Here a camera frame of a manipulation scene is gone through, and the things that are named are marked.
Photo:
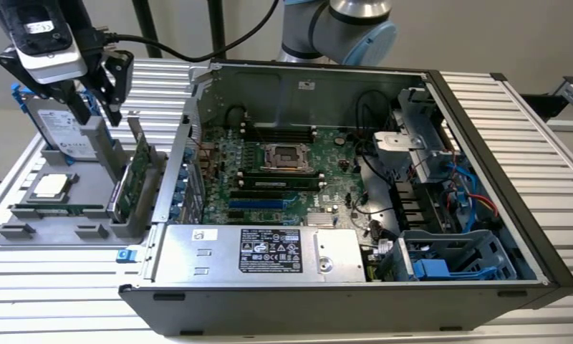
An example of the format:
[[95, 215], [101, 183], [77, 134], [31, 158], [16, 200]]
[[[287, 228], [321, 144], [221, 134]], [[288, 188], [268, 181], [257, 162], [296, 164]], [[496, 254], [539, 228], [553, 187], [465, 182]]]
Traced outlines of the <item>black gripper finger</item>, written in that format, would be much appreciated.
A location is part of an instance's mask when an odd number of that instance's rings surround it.
[[127, 50], [107, 52], [100, 64], [100, 93], [96, 98], [113, 127], [123, 119], [120, 108], [127, 100], [132, 82], [133, 53]]
[[5, 49], [2, 51], [0, 54], [0, 65], [41, 99], [53, 98], [57, 100], [67, 105], [79, 123], [83, 125], [88, 123], [92, 114], [83, 98], [79, 96], [72, 80], [51, 82], [47, 85], [40, 84], [23, 67], [15, 49]]

